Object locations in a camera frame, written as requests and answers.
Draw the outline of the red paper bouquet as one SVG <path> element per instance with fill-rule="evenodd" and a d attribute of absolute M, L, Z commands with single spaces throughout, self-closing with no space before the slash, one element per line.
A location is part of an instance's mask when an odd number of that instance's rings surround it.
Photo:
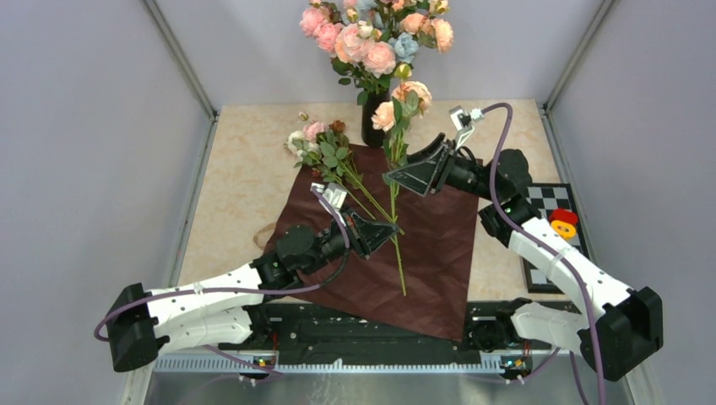
<path fill-rule="evenodd" d="M 354 144 L 351 150 L 364 186 L 389 211 L 384 152 Z M 309 191 L 315 180 L 310 168 L 299 170 L 264 252 L 273 250 L 291 226 L 304 224 L 315 232 L 330 225 L 331 217 Z M 387 242 L 368 260 L 351 253 L 346 269 L 327 287 L 293 296 L 435 338 L 462 340 L 478 206 L 478 197 L 451 187 L 426 197 L 401 188 L 396 209 L 404 232 L 398 239 L 406 295 L 394 244 Z"/>

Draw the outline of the peach rose stem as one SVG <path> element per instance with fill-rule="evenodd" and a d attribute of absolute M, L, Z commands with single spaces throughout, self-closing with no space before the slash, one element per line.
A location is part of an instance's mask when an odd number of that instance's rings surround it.
<path fill-rule="evenodd" d="M 411 66 L 400 63 L 396 69 L 399 84 L 390 95 L 389 101 L 383 101 L 372 116 L 374 129 L 383 130 L 387 139 L 383 149 L 388 169 L 394 170 L 407 164 L 406 143 L 411 122 L 417 116 L 424 116 L 431 106 L 430 90 L 420 81 L 410 80 Z"/>

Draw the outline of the pink white rose stems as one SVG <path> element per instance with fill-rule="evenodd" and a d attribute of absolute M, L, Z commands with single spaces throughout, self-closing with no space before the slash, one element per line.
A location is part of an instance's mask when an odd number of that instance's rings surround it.
<path fill-rule="evenodd" d="M 314 176 L 346 187 L 349 196 L 374 218 L 373 211 L 353 193 L 361 192 L 374 211 L 395 224 L 397 214 L 394 210 L 387 210 L 373 195 L 376 191 L 387 192 L 390 202 L 398 195 L 385 177 L 390 168 L 389 163 L 384 159 L 373 164 L 359 165 L 357 159 L 360 150 L 350 145 L 346 125 L 341 120 L 327 124 L 312 120 L 303 112 L 299 114 L 299 119 L 305 125 L 292 132 L 285 143 L 287 150 L 297 157 L 296 166 L 307 166 Z"/>

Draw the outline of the beige satin ribbon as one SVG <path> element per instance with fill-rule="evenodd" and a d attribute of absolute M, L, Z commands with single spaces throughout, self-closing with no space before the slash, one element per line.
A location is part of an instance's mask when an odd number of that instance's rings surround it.
<path fill-rule="evenodd" d="M 258 230 L 252 237 L 253 244 L 261 251 L 263 251 L 269 240 L 270 237 L 273 235 L 276 229 L 276 223 L 272 222 L 265 226 L 263 226 L 260 230 Z"/>

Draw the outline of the pink rose stem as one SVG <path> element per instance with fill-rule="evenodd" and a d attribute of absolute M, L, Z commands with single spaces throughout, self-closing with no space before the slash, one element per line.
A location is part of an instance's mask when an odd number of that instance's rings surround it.
<path fill-rule="evenodd" d="M 393 47 L 373 35 L 361 36 L 362 26 L 349 24 L 337 35 L 333 70 L 340 84 L 353 84 L 363 92 L 381 94 L 388 91 L 398 60 Z"/>

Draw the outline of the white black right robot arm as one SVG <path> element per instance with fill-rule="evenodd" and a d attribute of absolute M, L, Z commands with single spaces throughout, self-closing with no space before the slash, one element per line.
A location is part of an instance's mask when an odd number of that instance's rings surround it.
<path fill-rule="evenodd" d="M 538 340 L 579 353 L 608 381 L 618 381 L 664 342 L 663 303 L 651 288 L 633 289 L 612 278 L 568 243 L 531 203 L 529 163 L 519 149 L 504 149 L 483 165 L 440 134 L 386 179 L 420 196 L 444 186 L 497 201 L 479 211 L 488 235 L 535 266 L 576 306 L 557 310 L 515 299 L 496 313 L 497 341 L 516 348 Z"/>

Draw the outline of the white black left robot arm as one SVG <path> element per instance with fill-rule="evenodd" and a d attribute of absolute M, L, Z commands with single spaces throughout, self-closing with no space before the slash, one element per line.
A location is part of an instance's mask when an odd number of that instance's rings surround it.
<path fill-rule="evenodd" d="M 343 208 L 326 229 L 294 225 L 273 249 L 220 276 L 168 289 L 128 285 L 96 327 L 95 337 L 108 343 L 117 373 L 206 345 L 261 348 L 271 335 L 270 325 L 256 313 L 261 305 L 320 289 L 343 272 L 351 255 L 368 259 L 398 232 L 396 224 Z"/>

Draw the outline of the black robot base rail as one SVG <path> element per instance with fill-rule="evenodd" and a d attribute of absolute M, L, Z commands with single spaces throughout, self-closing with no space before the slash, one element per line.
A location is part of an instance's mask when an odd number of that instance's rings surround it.
<path fill-rule="evenodd" d="M 499 356 L 503 365 L 526 359 L 547 343 L 510 343 L 497 331 L 495 302 L 470 302 L 457 340 L 432 337 L 314 304 L 268 304 L 249 314 L 255 326 L 243 343 L 222 343 L 226 352 L 267 354 L 275 365 L 349 366 L 478 365 Z"/>

